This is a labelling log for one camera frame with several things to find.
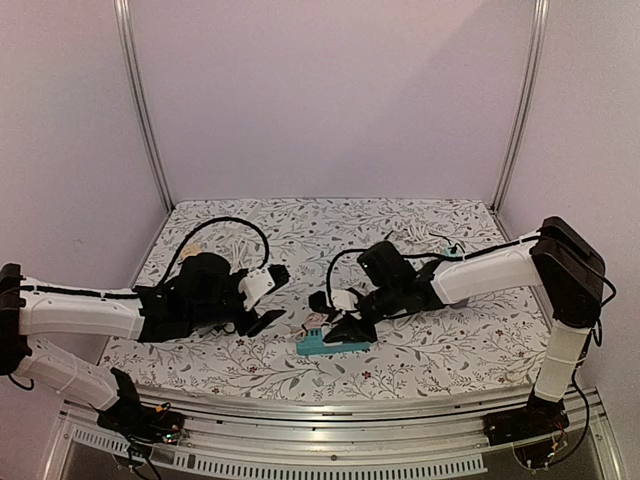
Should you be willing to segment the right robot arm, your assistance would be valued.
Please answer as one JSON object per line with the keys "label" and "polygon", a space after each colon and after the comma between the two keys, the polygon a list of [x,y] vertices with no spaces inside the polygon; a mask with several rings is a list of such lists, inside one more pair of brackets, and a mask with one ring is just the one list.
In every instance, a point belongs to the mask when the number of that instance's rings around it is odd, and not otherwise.
{"label": "right robot arm", "polygon": [[517,415],[517,427],[527,436],[539,435],[554,422],[553,403],[564,397],[589,343],[602,341],[601,312],[616,295],[601,255],[557,216],[528,235],[477,252],[457,257],[424,253],[420,268],[388,240],[356,253],[372,292],[325,288],[309,297],[312,312],[337,321],[324,338],[327,343],[373,343],[377,324],[397,316],[519,287],[545,290],[554,323],[532,391],[536,399]]}

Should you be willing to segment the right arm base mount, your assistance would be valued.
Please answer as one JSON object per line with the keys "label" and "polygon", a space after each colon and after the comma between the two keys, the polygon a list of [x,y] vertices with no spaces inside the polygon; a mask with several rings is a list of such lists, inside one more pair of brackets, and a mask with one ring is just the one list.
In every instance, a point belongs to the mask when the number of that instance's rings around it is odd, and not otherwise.
{"label": "right arm base mount", "polygon": [[563,400],[550,402],[534,394],[522,407],[483,416],[482,423],[491,446],[550,435],[570,426]]}

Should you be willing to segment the purple power strip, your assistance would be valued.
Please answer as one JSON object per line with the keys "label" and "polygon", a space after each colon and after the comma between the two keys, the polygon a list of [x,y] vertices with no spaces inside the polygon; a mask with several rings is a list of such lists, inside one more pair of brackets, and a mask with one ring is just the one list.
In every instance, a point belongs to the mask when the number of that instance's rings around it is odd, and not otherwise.
{"label": "purple power strip", "polygon": [[468,305],[469,300],[468,299],[463,299],[460,300],[456,303],[450,304],[449,307],[452,309],[460,309],[460,308],[465,308]]}

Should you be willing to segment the teal blue power strip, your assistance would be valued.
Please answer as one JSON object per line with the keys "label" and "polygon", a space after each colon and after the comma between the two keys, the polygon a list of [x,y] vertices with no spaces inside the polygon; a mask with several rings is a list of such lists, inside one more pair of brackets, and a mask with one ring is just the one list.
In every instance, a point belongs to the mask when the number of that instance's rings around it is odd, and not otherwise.
{"label": "teal blue power strip", "polygon": [[321,329],[311,329],[303,332],[296,340],[296,352],[299,356],[334,355],[366,351],[371,344],[368,342],[335,342],[325,343]]}

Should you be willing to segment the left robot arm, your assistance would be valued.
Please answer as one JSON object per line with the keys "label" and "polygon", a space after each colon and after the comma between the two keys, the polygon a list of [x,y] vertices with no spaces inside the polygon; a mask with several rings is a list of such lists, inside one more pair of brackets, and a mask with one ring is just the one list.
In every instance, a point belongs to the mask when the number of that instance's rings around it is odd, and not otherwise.
{"label": "left robot arm", "polygon": [[130,378],[92,365],[44,340],[51,333],[114,336],[139,343],[187,338],[199,329],[232,326],[254,337],[283,315],[256,311],[290,279],[283,265],[237,272],[212,253],[190,256],[179,273],[155,286],[86,290],[39,282],[17,264],[1,269],[1,373],[42,382],[107,411],[128,434],[148,426]]}

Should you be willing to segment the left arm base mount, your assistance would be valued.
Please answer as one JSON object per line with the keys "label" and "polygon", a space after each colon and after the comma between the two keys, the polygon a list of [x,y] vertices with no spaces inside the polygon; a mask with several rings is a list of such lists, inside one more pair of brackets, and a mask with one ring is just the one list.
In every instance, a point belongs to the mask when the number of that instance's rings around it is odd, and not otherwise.
{"label": "left arm base mount", "polygon": [[185,416],[165,402],[158,407],[141,403],[130,376],[116,368],[110,372],[117,382],[117,401],[106,410],[98,410],[97,425],[115,431],[127,440],[148,444],[175,443],[184,433]]}

